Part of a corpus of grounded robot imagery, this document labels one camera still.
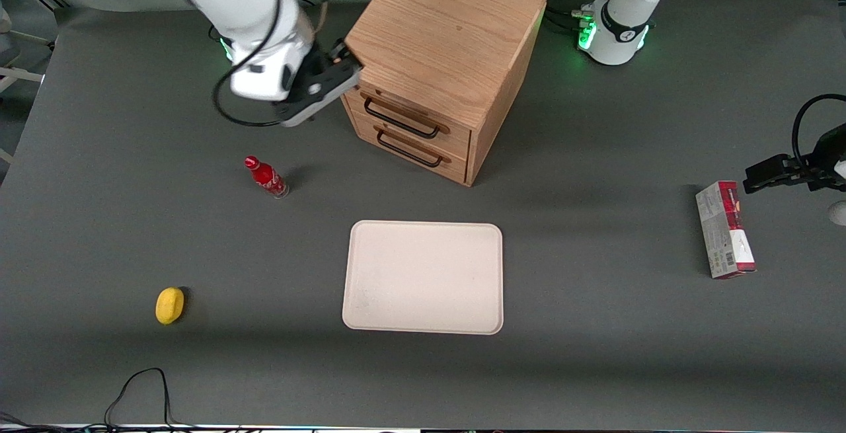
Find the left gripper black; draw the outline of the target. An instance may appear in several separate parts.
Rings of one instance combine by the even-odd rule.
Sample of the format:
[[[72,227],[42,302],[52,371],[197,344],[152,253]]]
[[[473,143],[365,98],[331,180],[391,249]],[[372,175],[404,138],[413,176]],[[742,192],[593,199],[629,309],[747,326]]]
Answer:
[[[841,124],[825,132],[817,141],[812,152],[800,154],[800,123],[792,126],[792,154],[800,166],[798,183],[804,183],[810,191],[827,188],[845,192],[844,155],[845,125]],[[767,187],[792,186],[796,176],[796,162],[788,155],[774,155],[744,170],[744,192],[752,194]]]

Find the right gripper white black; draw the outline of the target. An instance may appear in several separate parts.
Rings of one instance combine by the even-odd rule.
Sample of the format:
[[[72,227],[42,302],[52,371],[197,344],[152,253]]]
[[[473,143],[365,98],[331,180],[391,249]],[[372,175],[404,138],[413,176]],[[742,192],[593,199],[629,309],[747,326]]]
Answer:
[[[328,56],[313,36],[231,38],[230,89],[242,98],[277,105],[282,128],[295,128],[353,89],[362,62],[339,38]]]

